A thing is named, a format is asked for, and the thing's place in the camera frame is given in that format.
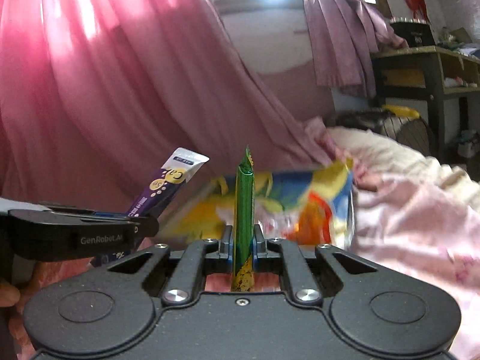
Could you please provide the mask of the person's left hand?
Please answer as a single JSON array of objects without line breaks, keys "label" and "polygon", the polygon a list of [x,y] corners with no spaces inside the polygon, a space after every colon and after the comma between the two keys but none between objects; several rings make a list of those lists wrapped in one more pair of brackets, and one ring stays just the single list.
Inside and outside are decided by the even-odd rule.
[{"label": "person's left hand", "polygon": [[0,280],[0,307],[12,307],[19,302],[21,298],[20,291],[8,283],[6,280]]}]

